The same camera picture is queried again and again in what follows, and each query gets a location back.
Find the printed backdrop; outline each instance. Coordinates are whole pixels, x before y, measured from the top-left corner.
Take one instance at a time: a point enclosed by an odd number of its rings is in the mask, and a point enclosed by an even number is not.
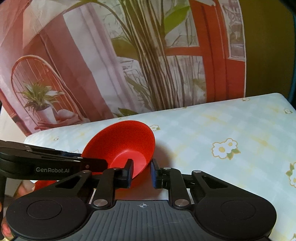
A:
[[[238,0],[5,0],[0,99],[26,135],[244,97]]]

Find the black circular grip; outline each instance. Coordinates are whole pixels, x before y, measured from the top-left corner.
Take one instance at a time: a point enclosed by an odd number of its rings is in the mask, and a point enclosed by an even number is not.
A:
[[[276,222],[276,211],[264,198],[205,197],[195,210],[204,229],[227,240],[256,240],[268,236]]]
[[[7,223],[14,236],[28,240],[61,238],[81,226],[87,216],[78,197],[21,197],[7,209]]]

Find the green leaves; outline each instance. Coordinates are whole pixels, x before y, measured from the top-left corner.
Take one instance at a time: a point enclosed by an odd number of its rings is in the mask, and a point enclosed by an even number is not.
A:
[[[125,79],[126,81],[133,86],[133,89],[135,92],[137,92],[141,98],[142,98],[142,101],[144,101],[144,106],[145,108],[147,108],[148,110],[152,111],[152,108],[150,107],[149,105],[149,94],[147,93],[146,89],[144,86],[138,84],[137,82],[133,81],[130,77],[128,76],[125,76]]]
[[[43,86],[40,82],[23,83],[23,85],[25,90],[20,92],[20,94],[27,99],[25,108],[29,108],[33,113],[44,110],[49,106],[53,107],[53,103],[58,102],[55,98],[65,94],[61,91],[53,91],[51,86]]]
[[[231,152],[234,153],[234,154],[240,153],[240,151],[237,148],[236,149],[233,149]]]
[[[118,108],[118,110],[120,113],[112,113],[112,114],[116,115],[118,118],[138,114],[137,112],[135,112],[133,110],[129,110],[129,109]]]
[[[294,164],[290,163],[290,170],[286,172],[286,175],[291,177],[293,175],[293,170],[295,170]]]
[[[287,175],[288,177],[291,177],[291,176],[292,176],[292,174],[293,174],[293,172],[292,172],[292,171],[287,171],[287,172],[286,172],[286,175]]]
[[[168,10],[167,12],[165,12],[165,17],[169,16],[171,13],[173,13],[174,11],[177,11],[183,7],[188,7],[188,4],[186,3],[186,0],[182,0],[178,1],[178,3],[175,6],[171,6],[170,10]]]
[[[205,79],[192,79],[193,83],[206,92],[206,83]]]
[[[121,38],[111,39],[116,56],[139,60],[137,51],[133,45]]]
[[[231,160],[231,159],[233,158],[233,155],[234,155],[234,154],[233,154],[232,152],[231,152],[231,153],[227,153],[227,157],[228,157],[228,159]]]
[[[120,111],[120,113],[121,113],[123,116],[130,116],[130,115],[137,115],[137,114],[138,114],[137,112],[132,111],[132,110],[128,110],[128,109],[121,109],[121,108],[118,108],[118,110]]]
[[[294,169],[294,165],[290,163],[290,171],[292,172]]]
[[[175,10],[164,19],[165,35],[167,35],[186,19],[190,6],[182,8],[176,6],[174,9]]]

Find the tall plant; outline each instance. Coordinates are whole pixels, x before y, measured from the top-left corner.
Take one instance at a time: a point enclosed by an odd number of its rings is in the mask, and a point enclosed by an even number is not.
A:
[[[112,39],[115,52],[120,56],[122,48],[128,49],[128,56],[125,57],[139,62],[153,109],[164,110],[185,106],[184,77],[176,61],[181,83],[178,84],[174,78],[176,73],[172,72],[165,53],[167,48],[165,36],[186,19],[190,9],[186,1],[180,0],[178,5],[172,5],[165,13],[163,0],[160,0],[159,15],[150,0],[118,0],[124,13],[123,20],[113,9],[99,0],[82,0],[81,3],[86,2],[105,7],[120,23],[125,38]]]

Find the crosshair marking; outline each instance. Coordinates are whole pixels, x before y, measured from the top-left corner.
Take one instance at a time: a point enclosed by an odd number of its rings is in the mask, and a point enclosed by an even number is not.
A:
[[[146,208],[146,207],[149,206],[149,205],[147,205],[147,204],[145,204],[145,203],[142,203],[142,204],[140,204],[140,205],[138,205],[138,206],[140,206],[141,208]]]

